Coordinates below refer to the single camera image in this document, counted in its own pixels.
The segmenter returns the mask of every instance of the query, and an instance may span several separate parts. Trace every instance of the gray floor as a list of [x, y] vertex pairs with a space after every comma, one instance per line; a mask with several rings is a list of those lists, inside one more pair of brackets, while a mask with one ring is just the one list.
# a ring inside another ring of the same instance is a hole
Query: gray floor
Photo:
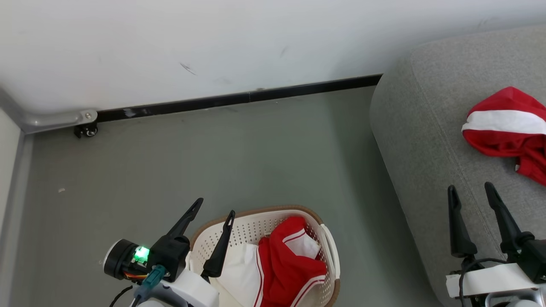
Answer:
[[11, 306], [108, 306], [129, 285], [102, 272], [110, 245], [151, 245], [198, 197], [188, 234], [230, 209], [317, 212], [341, 258], [337, 306], [438, 306], [369, 127], [372, 93], [102, 123], [90, 139], [36, 135]]

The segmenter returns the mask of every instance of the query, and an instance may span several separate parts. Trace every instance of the white stripe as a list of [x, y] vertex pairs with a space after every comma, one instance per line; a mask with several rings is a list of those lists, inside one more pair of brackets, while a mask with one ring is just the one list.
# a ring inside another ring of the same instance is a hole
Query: white stripe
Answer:
[[464, 130], [490, 130], [526, 134], [546, 134], [546, 122], [530, 112], [516, 110], [474, 111], [462, 126]]
[[261, 304], [262, 304], [262, 299], [264, 298], [264, 271], [262, 269], [262, 260], [260, 259], [260, 253], [258, 252], [258, 249], [260, 247], [258, 247], [256, 249], [256, 262], [258, 263], [258, 270], [261, 272], [260, 276], [262, 277], [262, 286], [260, 287], [260, 291], [258, 292], [258, 298], [257, 298], [257, 302], [255, 303], [256, 307], [260, 307]]
[[[292, 301], [292, 305], [290, 305], [290, 307], [296, 307], [296, 302], [302, 298], [304, 295], [306, 295], [311, 289], [313, 289], [313, 287], [310, 287], [309, 289], [307, 289], [307, 287], [309, 287], [310, 284], [316, 282], [317, 280], [324, 280], [326, 279], [326, 275], [321, 275], [321, 276], [317, 276], [317, 277], [313, 277], [311, 279], [309, 279], [309, 281], [301, 288], [300, 292], [298, 293], [298, 295], [296, 296], [296, 298], [294, 299], [294, 301]], [[323, 284], [324, 281], [321, 281], [321, 282], [317, 282], [316, 284], [317, 285], [320, 285], [320, 284]]]
[[290, 239], [294, 239], [295, 237], [297, 237], [297, 236], [299, 236], [299, 235], [302, 235], [302, 234], [304, 234], [304, 233], [305, 233], [305, 229], [302, 229], [302, 230], [300, 230], [300, 231], [298, 231], [298, 232], [296, 232], [296, 233], [293, 233], [293, 234], [287, 236], [286, 238], [282, 239], [282, 242], [283, 242], [283, 243], [286, 243], [286, 241], [288, 241], [288, 240], [290, 240]]

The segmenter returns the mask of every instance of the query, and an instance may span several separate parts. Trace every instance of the red and white clothing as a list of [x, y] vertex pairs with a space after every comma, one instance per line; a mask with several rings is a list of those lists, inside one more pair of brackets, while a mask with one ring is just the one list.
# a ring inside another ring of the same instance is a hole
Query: red and white clothing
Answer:
[[488, 156], [518, 157], [516, 171], [546, 185], [546, 108], [506, 87], [468, 112], [464, 138]]
[[290, 217], [258, 245], [232, 246], [218, 282], [243, 307], [297, 307], [327, 271], [305, 228], [304, 218]]

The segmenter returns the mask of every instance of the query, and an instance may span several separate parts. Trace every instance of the red cloth with white stripe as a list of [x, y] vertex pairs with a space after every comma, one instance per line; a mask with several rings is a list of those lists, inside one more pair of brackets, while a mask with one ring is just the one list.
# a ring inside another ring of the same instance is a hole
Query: red cloth with white stripe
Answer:
[[295, 307], [313, 286], [324, 283], [326, 264], [298, 256], [290, 246], [295, 243], [302, 247], [306, 225], [303, 217], [290, 217], [269, 238], [260, 240], [258, 268], [263, 285], [259, 293], [261, 302], [258, 297], [255, 307]]
[[468, 112], [464, 138], [484, 155], [518, 157], [516, 171], [546, 185], [546, 108], [506, 87]]

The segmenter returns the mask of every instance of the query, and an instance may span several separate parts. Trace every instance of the teal connector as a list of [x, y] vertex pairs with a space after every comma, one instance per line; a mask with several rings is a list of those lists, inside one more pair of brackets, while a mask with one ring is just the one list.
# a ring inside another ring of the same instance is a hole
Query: teal connector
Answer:
[[142, 281], [142, 285], [136, 289], [134, 292], [135, 300], [140, 303], [147, 301], [150, 298], [150, 293], [152, 289], [159, 285], [161, 279], [165, 277], [167, 269], [164, 266], [158, 264], [156, 267], [148, 274], [148, 276]]

